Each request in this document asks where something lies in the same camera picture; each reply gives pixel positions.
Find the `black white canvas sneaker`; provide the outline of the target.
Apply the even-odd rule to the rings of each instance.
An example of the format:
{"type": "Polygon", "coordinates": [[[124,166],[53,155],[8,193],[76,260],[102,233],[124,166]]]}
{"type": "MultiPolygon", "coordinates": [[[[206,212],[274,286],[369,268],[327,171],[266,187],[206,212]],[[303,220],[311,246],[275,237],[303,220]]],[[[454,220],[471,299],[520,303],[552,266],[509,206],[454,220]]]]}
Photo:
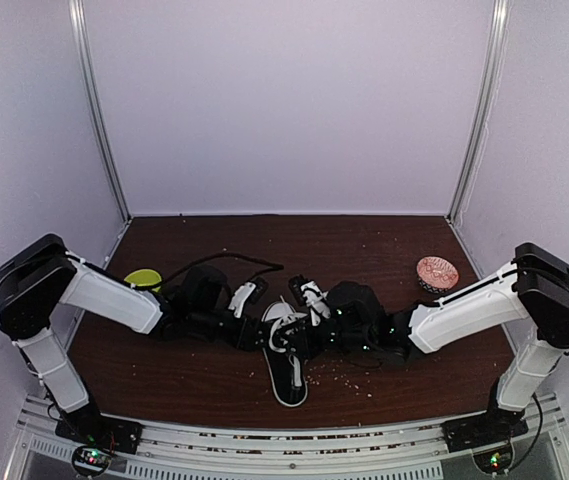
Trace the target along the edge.
{"type": "Polygon", "coordinates": [[[276,400],[288,408],[302,405],[308,396],[307,383],[302,362],[293,353],[288,353],[275,334],[285,326],[304,317],[293,307],[280,300],[271,304],[264,312],[261,323],[267,328],[268,336],[263,354],[268,366],[273,394],[276,400]]]}

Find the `white shoelace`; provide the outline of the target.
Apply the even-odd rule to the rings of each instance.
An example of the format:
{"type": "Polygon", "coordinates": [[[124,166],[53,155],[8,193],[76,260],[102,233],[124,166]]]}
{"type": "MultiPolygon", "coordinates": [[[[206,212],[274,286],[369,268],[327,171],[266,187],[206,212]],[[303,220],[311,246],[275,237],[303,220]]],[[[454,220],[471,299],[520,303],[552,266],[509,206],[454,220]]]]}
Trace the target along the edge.
{"type": "Polygon", "coordinates": [[[272,303],[262,317],[262,322],[269,327],[264,356],[273,385],[276,385],[276,378],[283,383],[284,370],[287,370],[292,390],[300,390],[303,385],[301,360],[294,353],[295,349],[288,338],[290,328],[302,318],[303,314],[296,312],[283,297],[272,303]]]}

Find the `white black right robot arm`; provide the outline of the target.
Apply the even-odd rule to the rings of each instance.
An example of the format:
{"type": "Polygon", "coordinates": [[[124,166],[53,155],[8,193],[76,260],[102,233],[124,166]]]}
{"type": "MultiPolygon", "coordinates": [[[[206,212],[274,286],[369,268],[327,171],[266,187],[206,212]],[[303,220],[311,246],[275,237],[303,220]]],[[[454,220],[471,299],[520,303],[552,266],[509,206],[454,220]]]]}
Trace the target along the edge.
{"type": "Polygon", "coordinates": [[[477,419],[483,440],[499,440],[569,352],[569,264],[534,243],[516,247],[494,274],[434,301],[388,313],[367,285],[343,281],[327,292],[302,276],[290,280],[305,314],[272,331],[272,342],[299,359],[329,348],[364,351],[403,366],[462,338],[516,320],[533,331],[495,381],[487,412],[477,419]]]}

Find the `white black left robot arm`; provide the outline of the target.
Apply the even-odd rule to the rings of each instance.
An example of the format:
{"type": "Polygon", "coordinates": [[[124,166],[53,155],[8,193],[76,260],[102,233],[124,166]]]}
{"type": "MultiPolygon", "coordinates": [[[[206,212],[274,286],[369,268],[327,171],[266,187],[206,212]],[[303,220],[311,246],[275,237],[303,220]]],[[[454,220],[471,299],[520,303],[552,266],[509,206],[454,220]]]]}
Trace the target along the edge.
{"type": "Polygon", "coordinates": [[[240,350],[259,343],[259,321],[246,306],[262,294],[252,278],[237,290],[209,258],[150,284],[127,282],[46,234],[0,266],[0,331],[18,348],[52,396],[63,422],[87,444],[108,424],[51,322],[61,306],[96,315],[160,340],[221,339],[240,350]]]}

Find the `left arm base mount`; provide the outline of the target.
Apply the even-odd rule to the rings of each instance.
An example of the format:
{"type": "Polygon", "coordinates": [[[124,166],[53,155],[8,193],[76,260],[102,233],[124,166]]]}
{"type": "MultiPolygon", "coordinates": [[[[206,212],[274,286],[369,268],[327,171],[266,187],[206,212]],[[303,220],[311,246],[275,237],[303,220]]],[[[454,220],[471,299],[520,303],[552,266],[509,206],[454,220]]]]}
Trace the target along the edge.
{"type": "Polygon", "coordinates": [[[55,434],[77,443],[70,464],[84,478],[95,478],[106,473],[122,454],[135,454],[143,426],[134,421],[103,417],[95,433],[81,434],[63,419],[57,421],[55,434]]]}

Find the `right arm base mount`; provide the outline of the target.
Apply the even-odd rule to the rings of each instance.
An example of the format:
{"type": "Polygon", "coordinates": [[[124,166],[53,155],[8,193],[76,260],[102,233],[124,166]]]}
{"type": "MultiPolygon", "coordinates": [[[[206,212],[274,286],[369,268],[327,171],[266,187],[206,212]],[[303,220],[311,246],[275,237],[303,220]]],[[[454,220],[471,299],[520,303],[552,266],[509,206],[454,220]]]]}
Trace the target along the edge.
{"type": "Polygon", "coordinates": [[[475,467],[492,476],[505,474],[514,466],[512,440],[529,431],[525,420],[514,425],[490,423],[484,414],[449,420],[441,427],[450,453],[470,451],[475,467]]]}

